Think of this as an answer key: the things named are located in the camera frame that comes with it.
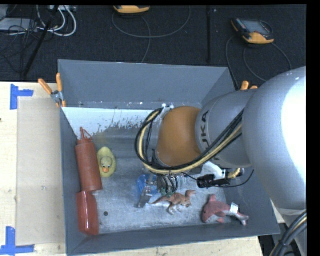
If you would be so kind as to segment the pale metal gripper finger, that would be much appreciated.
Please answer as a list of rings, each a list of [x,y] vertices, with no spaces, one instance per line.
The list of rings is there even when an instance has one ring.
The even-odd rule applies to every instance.
[[[137,204],[137,208],[141,209],[146,206],[146,204],[150,201],[151,197],[153,196],[152,194],[153,189],[151,186],[145,186],[141,192],[139,202]]]

